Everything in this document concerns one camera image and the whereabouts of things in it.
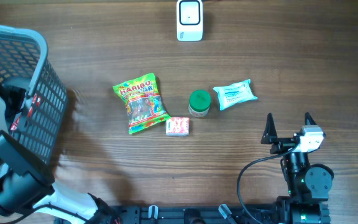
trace wooden table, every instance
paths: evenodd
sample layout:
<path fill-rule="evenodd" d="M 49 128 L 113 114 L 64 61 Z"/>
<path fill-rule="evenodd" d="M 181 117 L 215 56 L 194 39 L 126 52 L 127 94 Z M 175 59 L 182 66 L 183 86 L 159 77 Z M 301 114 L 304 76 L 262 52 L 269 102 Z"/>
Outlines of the wooden table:
<path fill-rule="evenodd" d="M 0 6 L 0 24 L 46 38 L 68 88 L 50 164 L 56 179 L 110 204 L 237 205 L 239 171 L 269 154 L 260 144 L 267 113 L 287 137 L 309 111 L 327 134 L 310 161 L 335 171 L 332 221 L 358 223 L 358 3 L 206 2 L 204 39 L 189 43 L 176 40 L 175 4 Z M 191 118 L 190 136 L 167 137 L 164 124 L 128 134 L 112 86 L 150 72 L 172 116 L 189 116 L 193 90 L 210 92 L 213 106 Z M 212 87 L 248 78 L 259 100 L 219 111 Z M 247 203 L 286 195 L 279 160 L 248 170 L 242 194 Z"/>

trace wet wipes packet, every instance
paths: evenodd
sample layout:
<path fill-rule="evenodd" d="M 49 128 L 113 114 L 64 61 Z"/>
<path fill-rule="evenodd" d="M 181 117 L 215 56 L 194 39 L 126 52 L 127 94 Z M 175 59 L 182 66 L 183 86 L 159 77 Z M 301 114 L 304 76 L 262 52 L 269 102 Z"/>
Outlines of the wet wipes packet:
<path fill-rule="evenodd" d="M 123 82 L 113 88 L 125 103 L 129 134 L 171 118 L 162 106 L 154 73 Z"/>
<path fill-rule="evenodd" d="M 220 110 L 224 110 L 236 103 L 243 103 L 249 100 L 256 100 L 257 97 L 251 92 L 249 84 L 251 80 L 244 80 L 242 82 L 233 83 L 229 86 L 217 86 L 214 87 L 216 93 L 218 93 L 218 99 L 220 104 Z"/>

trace pink candy box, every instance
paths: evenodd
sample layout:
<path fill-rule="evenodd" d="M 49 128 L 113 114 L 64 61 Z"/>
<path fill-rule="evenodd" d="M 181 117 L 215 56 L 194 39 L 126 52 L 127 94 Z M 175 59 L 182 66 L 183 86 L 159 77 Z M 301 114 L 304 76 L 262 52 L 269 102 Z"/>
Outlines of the pink candy box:
<path fill-rule="evenodd" d="M 189 135 L 189 118 L 170 118 L 167 120 L 167 136 Z"/>

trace grey plastic basket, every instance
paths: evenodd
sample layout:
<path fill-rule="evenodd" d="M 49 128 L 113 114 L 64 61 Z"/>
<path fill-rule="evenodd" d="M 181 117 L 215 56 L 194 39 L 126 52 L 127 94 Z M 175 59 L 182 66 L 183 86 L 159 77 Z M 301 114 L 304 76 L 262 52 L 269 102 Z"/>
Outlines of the grey plastic basket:
<path fill-rule="evenodd" d="M 67 91 L 36 31 L 0 26 L 0 82 L 26 90 L 10 134 L 49 164 L 67 105 Z"/>

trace small jar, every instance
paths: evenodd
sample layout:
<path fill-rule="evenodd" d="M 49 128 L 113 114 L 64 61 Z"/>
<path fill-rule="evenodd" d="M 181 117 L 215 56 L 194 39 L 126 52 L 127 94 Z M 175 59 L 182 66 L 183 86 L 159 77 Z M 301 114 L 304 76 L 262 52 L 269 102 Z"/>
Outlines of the small jar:
<path fill-rule="evenodd" d="M 189 112 L 196 118 L 204 117 L 211 106 L 211 96 L 205 90 L 196 90 L 190 95 Z"/>

